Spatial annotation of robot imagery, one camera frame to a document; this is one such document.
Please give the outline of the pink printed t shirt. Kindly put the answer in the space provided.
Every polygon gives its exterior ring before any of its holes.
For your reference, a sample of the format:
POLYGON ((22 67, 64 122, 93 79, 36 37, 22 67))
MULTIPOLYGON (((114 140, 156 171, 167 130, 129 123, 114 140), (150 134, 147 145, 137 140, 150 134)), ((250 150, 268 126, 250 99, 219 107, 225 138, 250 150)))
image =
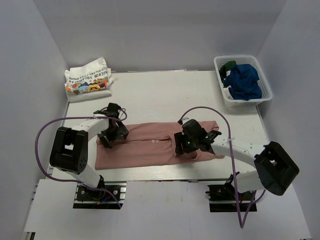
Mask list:
POLYGON ((96 170, 178 165, 224 158, 199 149, 177 155, 174 134, 182 131, 177 122, 148 122, 126 128, 127 138, 112 142, 112 148, 106 148, 96 140, 96 170))

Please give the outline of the blue t shirt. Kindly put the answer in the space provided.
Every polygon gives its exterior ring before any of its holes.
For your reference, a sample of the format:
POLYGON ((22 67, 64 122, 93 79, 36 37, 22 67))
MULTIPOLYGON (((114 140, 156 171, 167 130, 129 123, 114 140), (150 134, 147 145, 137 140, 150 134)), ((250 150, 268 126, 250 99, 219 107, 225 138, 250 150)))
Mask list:
POLYGON ((250 64, 236 64, 225 79, 228 87, 224 88, 226 97, 230 100, 261 99, 262 90, 258 85, 260 80, 257 70, 250 64))

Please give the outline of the white and green t shirt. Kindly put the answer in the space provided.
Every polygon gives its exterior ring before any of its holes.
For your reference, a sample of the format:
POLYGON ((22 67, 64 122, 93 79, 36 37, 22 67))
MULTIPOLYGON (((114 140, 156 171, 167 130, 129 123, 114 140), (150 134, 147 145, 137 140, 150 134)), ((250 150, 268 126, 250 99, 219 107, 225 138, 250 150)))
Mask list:
POLYGON ((227 88, 229 85, 226 83, 226 78, 230 75, 231 69, 236 65, 235 60, 228 61, 219 69, 219 76, 224 88, 227 88))

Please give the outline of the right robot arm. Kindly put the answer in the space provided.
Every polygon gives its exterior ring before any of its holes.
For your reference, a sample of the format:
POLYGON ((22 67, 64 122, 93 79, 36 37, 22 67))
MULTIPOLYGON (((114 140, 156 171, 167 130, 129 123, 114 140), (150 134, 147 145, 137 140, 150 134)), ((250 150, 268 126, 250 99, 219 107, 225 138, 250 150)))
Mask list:
POLYGON ((284 148, 275 141, 267 145, 247 143, 231 139, 217 130, 206 130, 195 119, 185 118, 178 123, 182 131, 174 137, 175 152, 179 156, 200 151, 210 156, 228 156, 254 168, 248 172, 233 171, 226 180, 226 195, 233 200, 255 190, 282 196, 300 172, 284 148))

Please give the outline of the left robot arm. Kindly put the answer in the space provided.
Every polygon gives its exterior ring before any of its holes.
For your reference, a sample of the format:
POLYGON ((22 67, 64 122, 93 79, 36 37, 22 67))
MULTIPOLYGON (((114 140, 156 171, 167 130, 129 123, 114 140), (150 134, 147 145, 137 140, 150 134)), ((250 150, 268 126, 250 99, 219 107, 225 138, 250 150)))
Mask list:
POLYGON ((95 137, 102 146, 111 149, 112 143, 126 139, 129 131, 123 121, 126 110, 116 103, 97 110, 89 117, 80 117, 81 123, 72 127, 62 126, 56 131, 49 163, 52 167, 71 175, 78 184, 85 186, 94 199, 105 196, 104 179, 89 165, 89 141, 95 137))

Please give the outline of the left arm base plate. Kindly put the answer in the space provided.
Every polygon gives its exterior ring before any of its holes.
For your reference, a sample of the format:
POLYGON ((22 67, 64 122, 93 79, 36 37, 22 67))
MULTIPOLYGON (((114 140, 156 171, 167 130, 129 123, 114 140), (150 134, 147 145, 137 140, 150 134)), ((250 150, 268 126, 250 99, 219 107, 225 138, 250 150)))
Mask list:
MULTIPOLYGON (((126 182, 105 182, 104 187, 111 192, 122 206, 126 195, 126 182)), ((82 185, 76 188, 74 201, 74 209, 87 210, 119 210, 120 207, 114 198, 107 192, 96 192, 87 189, 82 185)))

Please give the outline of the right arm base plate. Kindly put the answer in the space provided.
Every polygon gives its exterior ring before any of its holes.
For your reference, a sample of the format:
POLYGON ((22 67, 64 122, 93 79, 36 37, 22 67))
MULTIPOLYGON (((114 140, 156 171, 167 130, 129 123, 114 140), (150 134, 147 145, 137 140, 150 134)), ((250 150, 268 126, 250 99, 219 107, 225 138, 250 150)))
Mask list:
MULTIPOLYGON (((236 199, 234 193, 229 193, 223 184, 211 184, 205 192, 208 196, 211 213, 236 213, 236 199)), ((245 213, 253 197, 252 191, 239 194, 239 209, 245 213)))

